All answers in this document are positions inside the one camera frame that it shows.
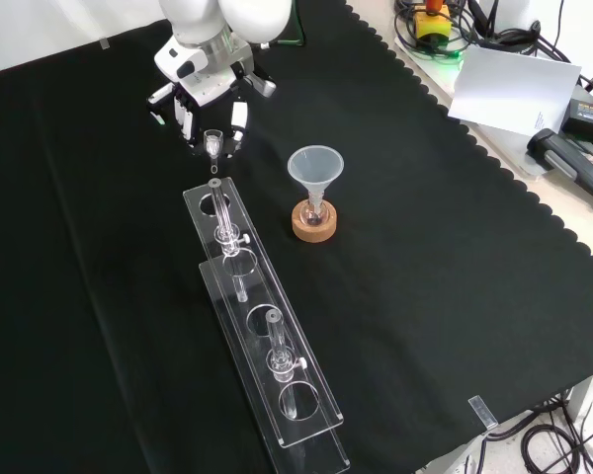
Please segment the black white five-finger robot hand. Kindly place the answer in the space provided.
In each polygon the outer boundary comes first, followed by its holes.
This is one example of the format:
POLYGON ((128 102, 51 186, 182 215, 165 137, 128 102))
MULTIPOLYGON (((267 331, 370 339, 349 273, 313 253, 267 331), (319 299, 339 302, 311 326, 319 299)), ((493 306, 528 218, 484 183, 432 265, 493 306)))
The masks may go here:
POLYGON ((148 97, 148 110, 163 124, 164 106, 172 103, 182 138, 195 151, 206 149, 201 127, 204 109, 233 98, 221 151, 230 158, 241 148, 248 127, 248 104, 240 94, 240 85, 248 84, 265 98, 277 89, 275 81, 257 66, 253 46, 228 29, 197 45, 183 45, 171 37, 154 61, 167 83, 148 97))

